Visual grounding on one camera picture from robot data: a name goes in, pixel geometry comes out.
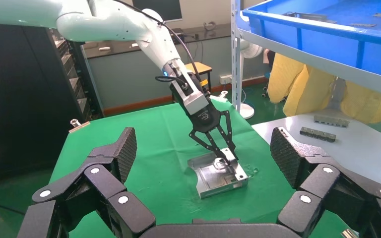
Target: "wall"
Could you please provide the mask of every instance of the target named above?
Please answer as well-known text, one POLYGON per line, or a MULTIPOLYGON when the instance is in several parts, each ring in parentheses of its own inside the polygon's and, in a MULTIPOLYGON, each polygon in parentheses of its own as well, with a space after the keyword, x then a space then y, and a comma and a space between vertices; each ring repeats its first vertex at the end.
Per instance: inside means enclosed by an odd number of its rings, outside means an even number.
MULTIPOLYGON (((241 0, 244 8, 264 0, 241 0)), ((167 23, 171 28, 192 28, 203 26, 204 22, 230 23, 230 0, 180 0, 182 20, 167 23)))
POLYGON ((254 5, 257 5, 265 0, 242 0, 241 5, 243 8, 248 8, 254 5))
MULTIPOLYGON (((212 87, 220 85, 221 75, 231 74, 230 37, 203 41, 203 63, 213 68, 212 87)), ((195 61, 201 61, 201 42, 188 45, 195 61)), ((184 63, 185 51, 177 47, 184 63)), ((142 52, 131 52, 89 59, 97 91, 104 109, 165 97, 171 94, 167 83, 154 79, 160 70, 142 52)), ((267 66, 262 63, 262 55, 245 60, 243 78, 263 76, 267 66)))

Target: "white shelf frame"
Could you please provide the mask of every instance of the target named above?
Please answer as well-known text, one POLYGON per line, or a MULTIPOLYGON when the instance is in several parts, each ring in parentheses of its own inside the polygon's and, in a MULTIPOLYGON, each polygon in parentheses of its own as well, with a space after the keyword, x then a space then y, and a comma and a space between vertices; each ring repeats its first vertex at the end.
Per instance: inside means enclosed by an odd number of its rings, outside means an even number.
POLYGON ((270 49, 274 52, 295 59, 339 78, 349 80, 363 87, 381 93, 381 75, 351 67, 339 62, 318 57, 279 42, 240 29, 237 17, 240 17, 240 0, 231 0, 231 38, 232 38, 232 94, 233 105, 240 111, 242 79, 240 78, 240 39, 270 49))

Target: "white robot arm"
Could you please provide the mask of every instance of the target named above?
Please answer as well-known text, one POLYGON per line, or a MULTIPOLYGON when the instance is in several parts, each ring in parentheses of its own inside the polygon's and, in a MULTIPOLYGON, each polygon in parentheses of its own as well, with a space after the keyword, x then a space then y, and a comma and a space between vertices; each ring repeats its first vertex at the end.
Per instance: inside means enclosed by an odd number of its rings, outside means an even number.
POLYGON ((132 7, 119 0, 0 0, 0 24, 57 28, 71 41, 136 40, 171 82, 170 89, 193 124, 190 137, 226 158, 209 132, 218 128, 234 151, 228 113, 216 110, 209 93, 199 84, 198 73, 195 76, 185 67, 160 15, 132 7), (220 126, 222 115, 228 116, 227 136, 220 126), (198 139, 197 131, 207 134, 212 145, 198 139))

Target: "table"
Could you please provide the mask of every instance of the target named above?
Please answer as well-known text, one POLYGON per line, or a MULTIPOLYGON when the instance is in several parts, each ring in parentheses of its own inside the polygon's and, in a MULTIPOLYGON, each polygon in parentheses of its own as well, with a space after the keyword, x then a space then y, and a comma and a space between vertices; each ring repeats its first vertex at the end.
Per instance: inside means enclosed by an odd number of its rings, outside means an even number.
MULTIPOLYGON (((241 218, 245 223, 275 223, 294 190, 271 158, 268 144, 246 120, 229 102, 213 102, 217 109, 230 111, 235 152, 250 177, 247 187, 200 200, 195 188, 196 174, 187 167, 187 160, 208 151, 189 137, 191 122, 179 104, 94 120, 71 133, 51 182, 76 170, 94 147, 113 143, 124 127, 133 126, 138 151, 125 185, 155 215, 158 225, 191 223, 193 218, 214 221, 241 218)), ((219 147, 226 146, 220 133, 213 131, 212 136, 219 147)), ((339 237, 346 228, 340 218, 325 212, 311 237, 339 237)), ((113 235, 97 213, 92 212, 70 237, 113 238, 113 235)))
POLYGON ((322 147, 345 168, 381 183, 380 132, 335 110, 287 117, 256 124, 252 128, 270 143, 272 130, 278 126, 286 128, 291 136, 301 143, 322 147), (347 128, 318 124, 314 123, 314 115, 346 119, 350 123, 347 128), (335 134, 336 141, 329 143, 300 135, 302 126, 335 134))

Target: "white fan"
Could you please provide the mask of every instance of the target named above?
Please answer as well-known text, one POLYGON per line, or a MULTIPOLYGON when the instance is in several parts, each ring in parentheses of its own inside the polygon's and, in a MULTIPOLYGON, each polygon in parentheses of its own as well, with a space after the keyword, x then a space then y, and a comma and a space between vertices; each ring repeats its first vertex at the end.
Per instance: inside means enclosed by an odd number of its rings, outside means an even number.
MULTIPOLYGON (((262 53, 262 50, 263 48, 258 45, 252 44, 243 39, 240 40, 240 83, 243 81, 243 62, 245 58, 255 58, 256 56, 260 55, 260 53, 262 53)), ((240 104, 240 115, 244 119, 249 119, 253 117, 254 114, 255 110, 251 106, 243 102, 240 104)))

